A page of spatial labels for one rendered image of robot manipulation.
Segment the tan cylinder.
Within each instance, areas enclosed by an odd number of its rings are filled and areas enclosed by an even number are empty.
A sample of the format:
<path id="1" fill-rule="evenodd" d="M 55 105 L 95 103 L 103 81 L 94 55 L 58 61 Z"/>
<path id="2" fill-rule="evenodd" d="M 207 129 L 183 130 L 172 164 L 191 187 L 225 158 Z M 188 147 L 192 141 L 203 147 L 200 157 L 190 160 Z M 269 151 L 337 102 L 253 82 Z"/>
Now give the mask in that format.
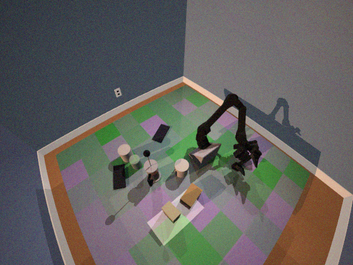
<path id="1" fill-rule="evenodd" d="M 180 178 L 183 178 L 187 175 L 188 173 L 188 170 L 189 170 L 189 163 L 187 160 L 185 159 L 178 159 L 176 162 L 175 162 L 175 169 L 174 169 L 174 172 L 175 172 L 175 175 L 180 177 Z"/>
<path id="2" fill-rule="evenodd" d="M 133 155 L 133 152 L 128 144 L 122 144 L 117 152 L 124 162 L 129 162 L 130 157 Z"/>

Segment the pale green cylinder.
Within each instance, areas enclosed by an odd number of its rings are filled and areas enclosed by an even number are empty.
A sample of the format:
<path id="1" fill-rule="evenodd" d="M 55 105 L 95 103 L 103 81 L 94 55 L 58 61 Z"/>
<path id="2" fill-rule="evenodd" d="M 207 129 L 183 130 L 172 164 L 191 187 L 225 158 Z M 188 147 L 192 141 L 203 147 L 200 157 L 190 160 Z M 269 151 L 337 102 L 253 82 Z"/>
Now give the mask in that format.
<path id="1" fill-rule="evenodd" d="M 132 155 L 129 161 L 135 170 L 138 170 L 142 167 L 142 163 L 138 155 Z"/>

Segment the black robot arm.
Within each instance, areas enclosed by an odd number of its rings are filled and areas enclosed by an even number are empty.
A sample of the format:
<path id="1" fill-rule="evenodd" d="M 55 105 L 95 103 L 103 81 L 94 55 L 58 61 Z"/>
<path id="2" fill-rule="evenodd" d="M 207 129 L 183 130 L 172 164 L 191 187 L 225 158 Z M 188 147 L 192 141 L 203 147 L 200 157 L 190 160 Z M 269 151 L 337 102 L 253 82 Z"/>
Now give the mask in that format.
<path id="1" fill-rule="evenodd" d="M 230 93 L 224 100 L 223 104 L 216 110 L 216 112 L 209 117 L 207 121 L 201 124 L 197 129 L 196 141 L 199 149 L 206 149 L 211 144 L 206 135 L 211 131 L 211 125 L 230 107 L 235 106 L 238 110 L 238 130 L 236 132 L 236 140 L 238 144 L 233 145 L 233 149 L 236 150 L 233 154 L 235 158 L 241 158 L 244 154 L 247 155 L 245 149 L 249 152 L 253 148 L 259 149 L 258 142 L 256 140 L 248 141 L 245 132 L 245 117 L 247 108 L 238 99 L 236 94 Z"/>

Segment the glass french press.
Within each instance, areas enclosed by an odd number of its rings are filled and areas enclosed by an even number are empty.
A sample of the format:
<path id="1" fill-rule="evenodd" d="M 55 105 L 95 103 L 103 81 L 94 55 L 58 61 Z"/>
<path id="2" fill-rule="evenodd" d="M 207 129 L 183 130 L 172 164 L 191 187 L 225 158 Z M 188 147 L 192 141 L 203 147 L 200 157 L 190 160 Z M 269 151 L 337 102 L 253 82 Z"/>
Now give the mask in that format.
<path id="1" fill-rule="evenodd" d="M 161 173 L 159 171 L 158 168 L 158 164 L 155 160 L 150 160 L 149 159 L 149 155 L 150 155 L 150 151 L 146 150 L 143 152 L 143 155 L 145 157 L 148 157 L 148 160 L 144 163 L 143 168 L 145 169 L 146 173 L 147 173 L 147 177 L 148 177 L 148 184 L 150 186 L 153 186 L 153 182 L 157 182 L 160 180 L 161 178 Z"/>

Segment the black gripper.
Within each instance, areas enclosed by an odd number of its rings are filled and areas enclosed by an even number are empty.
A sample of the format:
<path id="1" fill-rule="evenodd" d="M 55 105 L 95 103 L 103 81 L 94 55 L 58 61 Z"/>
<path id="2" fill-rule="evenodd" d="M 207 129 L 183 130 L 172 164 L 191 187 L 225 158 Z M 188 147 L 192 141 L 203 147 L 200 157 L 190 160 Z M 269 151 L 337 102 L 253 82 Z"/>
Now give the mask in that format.
<path id="1" fill-rule="evenodd" d="M 252 159 L 254 162 L 255 168 L 257 168 L 258 167 L 258 160 L 259 160 L 260 156 L 262 155 L 261 151 L 258 150 L 257 148 L 253 148 L 250 151 L 251 154 L 248 152 L 247 149 L 245 149 L 245 151 L 247 152 L 247 155 L 244 154 L 241 158 L 239 158 L 239 160 L 241 160 L 241 161 L 235 162 L 234 164 L 232 164 L 232 167 L 231 167 L 233 170 L 236 170 L 237 172 L 240 171 L 243 176 L 245 176 L 245 171 L 241 165 L 243 165 L 244 163 L 246 163 Z"/>

